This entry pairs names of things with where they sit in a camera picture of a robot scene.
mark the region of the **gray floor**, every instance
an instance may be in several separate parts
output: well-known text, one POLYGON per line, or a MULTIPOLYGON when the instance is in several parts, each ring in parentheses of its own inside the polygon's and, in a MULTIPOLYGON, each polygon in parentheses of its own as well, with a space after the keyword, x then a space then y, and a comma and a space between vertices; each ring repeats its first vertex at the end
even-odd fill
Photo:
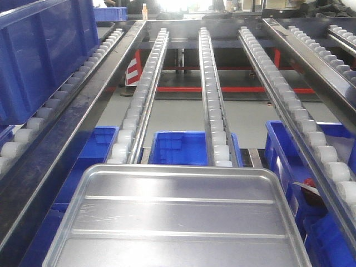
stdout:
MULTIPOLYGON (((106 107, 98 125, 120 125, 131 97, 122 97, 117 90, 106 107)), ((304 106, 317 121, 337 122, 322 103, 306 102, 304 106)), ((264 148, 265 123, 278 120, 274 108, 259 101, 225 101, 230 131, 237 134, 241 148, 264 148)), ((156 131, 203 131, 202 102, 198 100, 155 100, 145 147, 151 147, 156 131)))

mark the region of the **aluminum rail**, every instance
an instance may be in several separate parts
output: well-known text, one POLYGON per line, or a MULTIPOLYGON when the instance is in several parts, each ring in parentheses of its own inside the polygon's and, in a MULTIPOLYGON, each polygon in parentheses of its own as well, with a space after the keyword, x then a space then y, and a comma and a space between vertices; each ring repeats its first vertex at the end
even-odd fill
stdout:
POLYGON ((158 82, 169 44, 169 33, 163 28, 147 59, 136 91, 112 146, 108 164, 138 164, 151 116, 158 82))
POLYGON ((328 37, 336 41, 336 43, 353 57, 356 57, 356 36, 337 25, 328 27, 328 37))
POLYGON ((199 30, 199 58, 208 164, 238 167, 212 42, 206 28, 199 30))
POLYGON ((356 134, 356 87, 276 20, 263 19, 263 25, 318 97, 350 132, 356 134))
POLYGON ((18 266, 145 30, 143 21, 130 28, 43 140, 8 172, 0 192, 0 266, 18 266))
POLYGON ((356 219, 337 188, 340 182, 356 183, 355 175, 338 159, 335 148, 328 146, 320 127, 304 109, 293 89, 249 30, 239 30, 239 39, 259 80, 275 103, 277 113, 297 145, 303 163, 315 177, 328 210, 343 229, 350 251, 356 256, 356 219))

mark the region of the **roller conveyor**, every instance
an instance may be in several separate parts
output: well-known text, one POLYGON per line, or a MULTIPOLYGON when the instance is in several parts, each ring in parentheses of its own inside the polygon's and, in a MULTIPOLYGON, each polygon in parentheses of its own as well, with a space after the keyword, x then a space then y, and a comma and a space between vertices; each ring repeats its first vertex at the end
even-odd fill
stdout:
POLYGON ((137 164, 141 159, 142 144, 152 105, 155 99, 169 33, 162 29, 149 55, 131 104, 121 124, 117 142, 113 145, 109 164, 137 164))
MULTIPOLYGON (((251 27, 248 21, 232 20, 220 25, 223 29, 226 27, 227 33, 217 31, 210 22, 118 24, 117 30, 92 57, 41 107, 35 120, 27 123, 15 135, 13 142, 9 142, 28 144, 28 147, 11 150, 20 151, 15 155, 1 154, 4 158, 14 158, 14 161, 7 163, 8 172, 2 172, 3 179, 0 181, 3 186, 0 192, 0 215, 7 215, 0 216, 0 262, 15 266, 15 258, 23 255, 55 197, 56 193, 48 196, 48 192, 58 192, 71 169, 64 162, 74 160, 79 154, 79 147, 85 143, 110 97, 110 88, 122 76, 140 45, 141 48, 152 48, 151 53, 125 119, 121 124, 118 122, 120 131, 111 148, 108 164, 140 163, 166 51, 189 47, 199 49, 209 165, 238 167, 213 48, 242 47, 298 146, 301 158, 316 178, 319 192, 343 229, 351 252, 356 255, 353 200, 350 201, 347 195, 349 185, 353 186, 356 181, 354 173, 341 162, 335 148, 327 143, 325 134, 266 54, 265 48, 276 44, 279 49, 286 51, 295 69, 353 133, 356 132, 354 71, 325 48, 330 46, 330 39, 319 42, 315 38, 312 41, 312 35, 304 31, 304 25, 301 23, 299 26, 298 20, 296 22, 282 20, 280 24, 273 19, 265 19, 261 29, 255 21, 251 21, 251 27), (181 28, 188 29, 185 39, 182 38, 181 28), (76 133, 83 132, 86 138, 78 139, 76 133), (54 143, 59 133, 63 136, 58 143, 54 143), (26 238, 19 238, 25 222, 29 234, 26 238), (18 245, 18 250, 12 249, 14 243, 18 245)), ((338 21, 323 23, 327 27, 331 25, 328 29, 329 35, 333 36, 331 40, 353 55, 352 40, 348 39, 353 35, 341 27, 334 27, 339 24, 338 21)))
POLYGON ((199 31, 199 57, 209 165, 237 167, 209 31, 199 31))
POLYGON ((334 217, 348 232, 346 236, 354 248, 356 220, 351 205, 347 203, 344 190, 339 187, 343 187, 345 182, 354 182, 355 175, 338 159, 336 149, 327 144, 320 127, 303 107, 251 32, 247 28, 241 28, 239 38, 262 84, 276 104, 276 110, 297 144, 302 158, 317 178, 318 188, 327 202, 329 211, 333 212, 334 217))
POLYGON ((348 32, 346 29, 342 27, 338 27, 337 25, 330 25, 328 28, 328 36, 335 40, 338 45, 350 53, 353 57, 356 56, 356 36, 352 32, 348 32))

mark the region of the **red metal frame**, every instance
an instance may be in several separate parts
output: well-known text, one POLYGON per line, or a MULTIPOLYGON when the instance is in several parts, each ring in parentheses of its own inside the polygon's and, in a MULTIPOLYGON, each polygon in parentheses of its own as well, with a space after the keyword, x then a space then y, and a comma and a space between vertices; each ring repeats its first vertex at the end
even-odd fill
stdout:
MULTIPOLYGON (((135 57, 138 65, 139 77, 142 74, 141 57, 140 50, 137 50, 135 57)), ((274 63, 280 70, 293 70, 292 67, 280 67, 281 53, 275 48, 274 49, 274 63)), ((199 70, 200 67, 165 67, 165 70, 199 70)), ((218 70, 253 70, 251 66, 246 67, 219 67, 218 70)), ((201 87, 158 87, 159 92, 201 92, 201 87)), ((263 87, 222 87, 223 92, 233 92, 233 93, 263 93, 265 92, 263 87)), ((296 93, 314 93, 310 88, 295 88, 296 93)))
POLYGON ((127 69, 127 72, 128 73, 131 73, 135 70, 137 70, 137 76, 131 78, 131 79, 128 79, 127 80, 127 83, 130 85, 134 82, 137 82, 138 80, 140 80, 141 78, 141 75, 142 75, 142 64, 141 64, 141 55, 140 55, 140 50, 137 50, 135 52, 135 55, 133 57, 134 59, 136 59, 136 64, 131 66, 130 68, 127 69))

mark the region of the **blue storage box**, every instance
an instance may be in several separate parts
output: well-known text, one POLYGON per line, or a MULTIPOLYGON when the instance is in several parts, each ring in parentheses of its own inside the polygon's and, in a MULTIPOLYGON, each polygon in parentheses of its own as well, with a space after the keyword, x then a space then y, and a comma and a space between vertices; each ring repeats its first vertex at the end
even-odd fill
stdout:
MULTIPOLYGON (((354 139, 354 136, 339 123, 318 123, 326 135, 354 139)), ((268 136, 266 141, 265 158, 270 170, 275 172, 280 179, 287 201, 295 215, 295 221, 302 237, 305 236, 303 221, 306 216, 324 216, 327 209, 324 207, 310 206, 299 186, 293 182, 303 182, 312 177, 303 165, 292 140, 280 121, 266 123, 268 136)), ((349 166, 354 170, 356 149, 355 143, 349 160, 349 166)))
POLYGON ((304 225, 308 236, 305 247, 313 266, 356 267, 349 248, 331 215, 307 218, 304 225))
POLYGON ((10 9, 24 6, 25 4, 33 3, 37 0, 1 0, 0 1, 0 13, 8 11, 10 9))
POLYGON ((96 21, 126 21, 126 7, 94 8, 96 21))
POLYGON ((82 177, 83 172, 94 164, 103 163, 108 157, 110 147, 117 136, 118 127, 105 126, 96 127, 85 144, 77 162, 71 173, 64 182, 57 198, 55 199, 52 209, 65 212, 72 196, 77 189, 77 185, 82 177))
POLYGON ((0 124, 25 123, 97 45, 88 0, 37 1, 0 13, 0 124))
POLYGON ((19 267, 42 266, 63 216, 64 213, 57 210, 50 210, 48 212, 19 267))
MULTIPOLYGON (((238 164, 243 167, 238 138, 233 133, 238 164)), ((205 132, 159 131, 155 133, 149 164, 207 165, 205 132)))

